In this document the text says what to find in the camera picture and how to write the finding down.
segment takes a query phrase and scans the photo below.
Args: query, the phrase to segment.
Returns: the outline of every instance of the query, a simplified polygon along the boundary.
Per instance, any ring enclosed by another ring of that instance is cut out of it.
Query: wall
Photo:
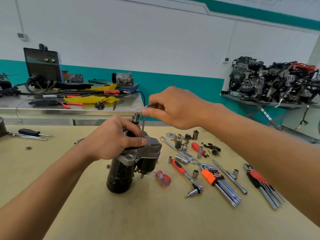
[[[230,63],[222,63],[226,56],[252,56],[266,65],[307,62],[318,38],[314,32],[178,10],[185,6],[124,0],[18,0],[18,6],[28,42],[16,37],[21,27],[14,0],[0,0],[0,72],[20,74],[13,82],[27,77],[25,64],[16,62],[24,61],[23,47],[44,43],[61,54],[65,69],[85,79],[133,71],[147,95],[174,84],[240,114],[236,103],[219,96],[231,71]]]

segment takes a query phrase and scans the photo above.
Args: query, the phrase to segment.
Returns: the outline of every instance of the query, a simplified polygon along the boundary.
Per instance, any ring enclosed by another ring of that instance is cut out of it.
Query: white wall
[[[24,60],[43,43],[66,65],[228,78],[229,58],[307,62],[318,35],[124,0],[0,1],[0,59]]]

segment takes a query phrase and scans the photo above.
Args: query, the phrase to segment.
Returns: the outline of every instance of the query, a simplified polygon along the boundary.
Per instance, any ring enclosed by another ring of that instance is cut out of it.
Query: stainless steel table
[[[320,109],[320,105],[319,104],[290,104],[290,103],[281,103],[278,108],[282,108],[282,109],[286,109],[288,110],[284,115],[272,119],[267,112],[263,109],[264,106],[271,106],[271,107],[275,107],[277,106],[279,103],[274,103],[274,102],[264,102],[264,101],[249,101],[249,100],[243,100],[240,99],[238,97],[234,97],[231,95],[227,95],[227,94],[221,94],[221,96],[229,98],[231,100],[237,101],[240,105],[240,107],[247,113],[245,116],[246,117],[250,117],[251,119],[255,120],[254,118],[254,114],[261,111],[269,120],[269,124],[268,126],[272,125],[274,128],[276,128],[277,130],[281,130],[281,128],[276,124],[277,121],[282,120],[283,118],[287,117],[288,115],[292,114],[293,111],[296,111],[297,109],[306,109],[307,107],[309,107],[310,109]],[[244,105],[247,106],[253,106],[256,109],[252,112],[248,112],[248,110],[246,109],[246,107]]]
[[[24,86],[19,87],[22,92],[27,92]],[[4,96],[0,98],[0,116],[3,118],[21,119],[72,119],[72,120],[98,120],[107,119],[113,115],[134,116],[134,113],[140,112],[144,106],[139,93],[133,93],[122,97],[120,100],[125,102],[116,106],[113,110],[113,104],[106,103],[103,110],[98,110],[94,104],[84,104],[83,106],[70,105],[71,109],[65,109],[61,105],[57,106],[37,106],[29,105],[30,100],[39,99],[34,96]]]

